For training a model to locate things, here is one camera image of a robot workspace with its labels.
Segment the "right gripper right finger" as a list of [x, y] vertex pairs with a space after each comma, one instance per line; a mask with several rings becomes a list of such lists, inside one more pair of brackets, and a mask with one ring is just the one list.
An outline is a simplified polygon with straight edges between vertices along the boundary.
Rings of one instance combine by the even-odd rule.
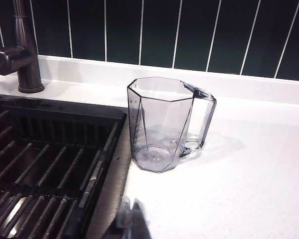
[[134, 200], [132, 207], [132, 225], [130, 227], [131, 239], [151, 239], [150, 231], [148, 229], [142, 204], [138, 199]]

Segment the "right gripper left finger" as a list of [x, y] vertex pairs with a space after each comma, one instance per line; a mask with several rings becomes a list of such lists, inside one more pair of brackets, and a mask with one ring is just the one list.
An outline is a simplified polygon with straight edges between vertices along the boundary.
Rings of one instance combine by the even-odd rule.
[[116, 226], [120, 229], [128, 229], [132, 225], [132, 210], [130, 199], [122, 197], [121, 205], [117, 210]]

